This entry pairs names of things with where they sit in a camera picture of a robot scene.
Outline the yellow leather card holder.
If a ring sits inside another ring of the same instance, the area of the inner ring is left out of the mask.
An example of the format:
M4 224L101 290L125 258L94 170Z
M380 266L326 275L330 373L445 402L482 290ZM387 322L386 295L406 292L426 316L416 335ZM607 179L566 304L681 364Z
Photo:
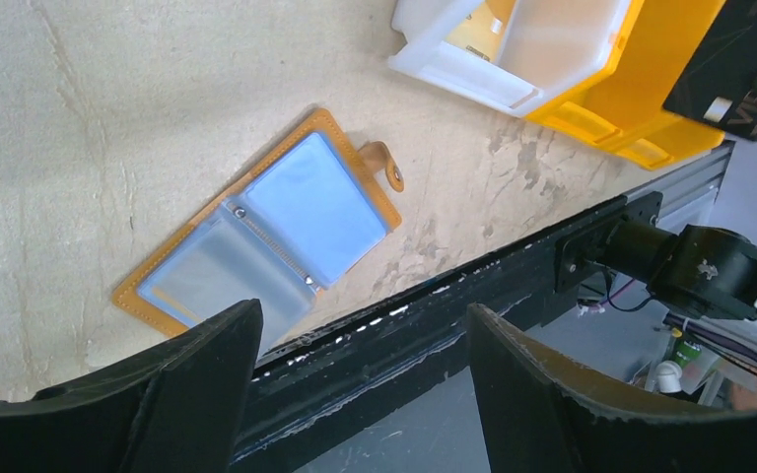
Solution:
M381 141L354 146L313 111L127 276L113 303L174 337L259 300L266 353L401 224L404 180Z

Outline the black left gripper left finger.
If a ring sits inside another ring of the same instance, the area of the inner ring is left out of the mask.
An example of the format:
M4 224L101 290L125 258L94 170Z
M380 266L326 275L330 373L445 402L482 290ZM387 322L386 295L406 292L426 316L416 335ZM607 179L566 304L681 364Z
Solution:
M261 341L257 300L104 369L0 401L0 472L224 472Z

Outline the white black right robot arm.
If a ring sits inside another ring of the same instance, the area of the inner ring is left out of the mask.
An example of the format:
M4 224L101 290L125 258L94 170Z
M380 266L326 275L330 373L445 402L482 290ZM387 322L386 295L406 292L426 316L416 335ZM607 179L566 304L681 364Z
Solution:
M735 232L689 225L675 235L623 219L593 260L645 283L648 302L684 316L757 320L757 245Z

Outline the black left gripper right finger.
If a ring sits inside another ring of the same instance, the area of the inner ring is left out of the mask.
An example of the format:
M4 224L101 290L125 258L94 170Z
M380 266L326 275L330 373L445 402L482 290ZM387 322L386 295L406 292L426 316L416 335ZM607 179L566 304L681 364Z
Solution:
M469 364L495 472L757 472L757 410L650 393L528 337L482 304Z

